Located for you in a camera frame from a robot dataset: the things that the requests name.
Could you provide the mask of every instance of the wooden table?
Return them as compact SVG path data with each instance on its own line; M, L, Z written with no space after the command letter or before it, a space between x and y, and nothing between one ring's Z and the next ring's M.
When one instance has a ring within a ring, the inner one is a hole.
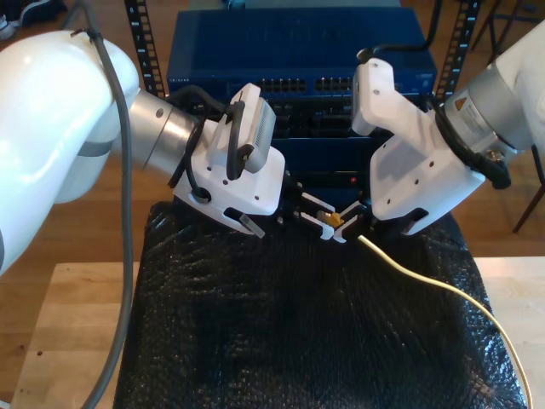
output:
M535 407L545 407L545 257L475 261L525 366ZM12 408L81 407L110 348L121 285L118 262L55 266ZM97 407L112 407L117 380L118 369Z

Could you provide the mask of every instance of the wooden floor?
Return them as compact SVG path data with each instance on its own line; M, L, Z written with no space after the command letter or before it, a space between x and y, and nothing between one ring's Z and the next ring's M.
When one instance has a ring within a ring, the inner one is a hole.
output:
M134 265L136 284L139 263ZM112 345L123 288L121 262L57 264L27 350L13 409L76 409ZM112 408L119 362L97 409Z
M136 61L123 1L93 0L91 3L99 15L103 36ZM160 67L165 76L176 11L186 8L188 1L148 0L148 3ZM433 0L402 3L415 7L422 27L427 30ZM510 11L512 3L512 0L504 1L502 11ZM489 7L490 0L481 10L478 26ZM455 0L445 0L438 36L432 47L439 68L445 59L457 9ZM58 25L59 22L55 22L32 27L20 32L17 39L54 30ZM502 23L498 22L497 26L500 28ZM531 25L515 23L508 43L530 29ZM9 44L0 43L0 49ZM476 52L468 57L460 84L485 68L489 54L490 44L485 35ZM487 182L454 211L474 256L545 256L545 200L519 234L511 233L538 188L531 155L527 153L518 158L510 170L513 185L508 190L495 191ZM12 399L55 264L121 260L120 174L118 161L111 159L88 194L76 202L56 205L27 252L0 278L0 400ZM152 176L138 173L133 189L135 260L138 261L149 208L159 200L170 199L171 191Z

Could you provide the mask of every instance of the white plastic housing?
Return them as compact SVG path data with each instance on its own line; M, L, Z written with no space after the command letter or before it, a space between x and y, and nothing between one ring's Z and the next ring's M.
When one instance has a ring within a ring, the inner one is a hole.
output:
M422 112L395 90L387 62L371 59L358 67L356 76L360 123L394 133L371 158L373 214L389 220L424 209L428 215L406 232L416 233L456 207L485 177L448 148L433 112Z
M224 141L214 142L215 135L224 135L216 127L225 127L225 117L219 122L206 121L201 140L192 155L193 173L197 184L207 189L212 197L209 203L198 202L184 173L174 194L206 216L241 233L253 234L239 222L224 215L227 208L239 210L246 215L270 216L278 208L285 160L282 153L271 147L267 162L257 173L243 170L236 181L227 179L227 161L218 163L209 160L213 146L223 146Z
M83 143L110 141L119 132L115 121L97 125L113 99L95 46L85 34L70 34L30 37L0 53L0 274L30 244L71 169L82 171L71 184L92 186L104 162L87 174L88 164L74 162ZM105 43L130 99L138 91L138 72L121 49Z
M273 138L276 115L267 102L259 95L261 90L253 84L246 84L232 99L244 102L244 112L238 135L238 147L246 144L254 147L253 152L246 161L245 169L256 173L261 170L267 161L271 139ZM215 164L224 164L227 161L229 134L232 122L216 129L214 147L207 152L208 160Z
M545 152L545 21L534 27L493 64L518 97L532 139Z

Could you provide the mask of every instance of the blue network switch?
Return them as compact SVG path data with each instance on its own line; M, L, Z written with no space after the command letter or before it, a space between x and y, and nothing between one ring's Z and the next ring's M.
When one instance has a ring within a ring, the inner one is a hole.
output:
M170 92L196 84L228 101L246 83L274 100L350 96L356 53L383 43L420 44L412 9L323 8L186 11L178 14ZM433 90L428 51L383 53L405 95Z

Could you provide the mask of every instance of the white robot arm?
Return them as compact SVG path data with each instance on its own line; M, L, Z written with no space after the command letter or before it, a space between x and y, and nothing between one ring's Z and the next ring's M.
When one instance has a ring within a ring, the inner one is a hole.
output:
M105 45L130 107L133 166L158 171L167 182L180 166L197 120L139 90L129 57L114 44ZM86 34L28 38L0 53L0 66L1 275L30 244L53 204L92 188L116 150L120 123ZM259 94L248 84L233 97L232 102L244 103L239 121L224 115L219 124L204 124L191 162L194 178L214 199L196 199L187 172L172 186L192 207L244 233L260 231L243 215L276 210L284 176L284 157L270 147L276 117ZM227 173L233 124L240 128L235 149L244 154L234 177ZM227 208L237 215L226 215Z
M544 41L542 23L451 96L445 113L442 107L422 112L400 95L387 62L358 67L353 129L394 133L370 164L377 219L412 217L405 233L416 233L462 202L485 175L507 187L505 164L532 144L545 150Z

